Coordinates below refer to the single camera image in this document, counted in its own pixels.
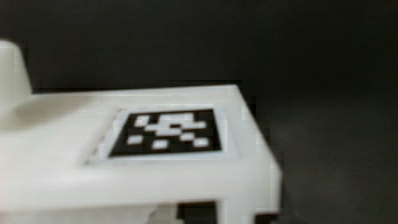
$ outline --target dark wall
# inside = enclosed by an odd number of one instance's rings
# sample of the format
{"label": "dark wall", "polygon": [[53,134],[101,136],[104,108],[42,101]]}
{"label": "dark wall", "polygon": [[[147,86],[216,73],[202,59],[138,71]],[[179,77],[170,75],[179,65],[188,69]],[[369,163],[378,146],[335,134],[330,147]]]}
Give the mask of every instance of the dark wall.
{"label": "dark wall", "polygon": [[394,223],[396,1],[0,0],[0,36],[35,92],[236,83],[284,168],[284,219]]}

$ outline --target white plastic object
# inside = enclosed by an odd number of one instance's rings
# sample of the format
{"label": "white plastic object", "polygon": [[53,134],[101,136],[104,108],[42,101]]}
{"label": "white plastic object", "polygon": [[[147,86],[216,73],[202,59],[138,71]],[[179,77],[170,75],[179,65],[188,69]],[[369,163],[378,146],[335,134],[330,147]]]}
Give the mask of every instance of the white plastic object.
{"label": "white plastic object", "polygon": [[14,43],[0,40],[0,114],[26,101],[30,93],[21,51]]}
{"label": "white plastic object", "polygon": [[[6,52],[14,51],[0,51],[6,67],[14,60]],[[0,220],[22,212],[51,215],[76,209],[209,200],[216,201],[218,224],[252,224],[257,213],[278,212],[280,170],[236,86],[28,97],[26,85],[6,88],[12,71],[1,69],[0,76],[6,90],[0,92],[15,91],[19,96],[0,98],[0,105],[8,105],[3,110],[17,115],[0,127]],[[106,144],[111,146],[127,113],[209,106],[221,130],[220,151],[108,158]]]}

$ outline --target black square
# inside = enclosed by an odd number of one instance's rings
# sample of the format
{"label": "black square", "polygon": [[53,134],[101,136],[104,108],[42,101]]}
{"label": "black square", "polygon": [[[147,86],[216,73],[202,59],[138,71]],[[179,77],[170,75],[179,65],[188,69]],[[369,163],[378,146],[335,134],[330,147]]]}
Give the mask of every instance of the black square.
{"label": "black square", "polygon": [[213,109],[127,115],[110,157],[220,150]]}

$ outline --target white border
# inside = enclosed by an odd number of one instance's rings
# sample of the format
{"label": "white border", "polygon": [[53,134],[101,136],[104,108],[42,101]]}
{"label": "white border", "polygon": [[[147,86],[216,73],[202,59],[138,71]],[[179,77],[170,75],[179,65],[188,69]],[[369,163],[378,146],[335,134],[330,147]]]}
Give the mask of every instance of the white border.
{"label": "white border", "polygon": [[[149,112],[166,112],[166,111],[184,111],[184,110],[204,110],[213,109],[214,113],[214,123],[218,129],[218,137],[220,137],[220,146],[221,150],[213,152],[189,152],[189,153],[170,153],[170,154],[147,154],[147,155],[133,155],[122,157],[108,157],[111,147],[117,141],[117,137],[122,131],[122,126],[127,120],[127,116],[131,113],[149,113]],[[102,164],[102,163],[126,163],[136,161],[191,161],[191,160],[230,160],[237,158],[237,150],[232,141],[229,131],[229,122],[225,116],[225,110],[220,105],[214,104],[191,104],[191,105],[154,105],[150,108],[136,108],[136,109],[120,109],[115,120],[111,122],[111,128],[104,134],[102,141],[97,145],[94,156],[88,159],[88,163]]]}

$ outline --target white block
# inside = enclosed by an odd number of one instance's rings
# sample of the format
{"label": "white block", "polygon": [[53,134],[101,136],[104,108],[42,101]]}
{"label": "white block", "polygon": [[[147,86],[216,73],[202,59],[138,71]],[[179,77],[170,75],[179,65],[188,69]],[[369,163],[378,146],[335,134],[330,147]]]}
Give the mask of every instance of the white block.
{"label": "white block", "polygon": [[[6,67],[14,51],[5,46]],[[218,224],[252,224],[246,217],[278,212],[280,170],[252,116],[241,119],[236,86],[26,97],[22,82],[8,88],[10,67],[0,69],[0,93],[17,93],[15,100],[0,94],[1,109],[21,104],[17,119],[0,124],[1,216],[207,200],[216,201]],[[122,113],[202,108],[214,111],[220,151],[108,158]]]}

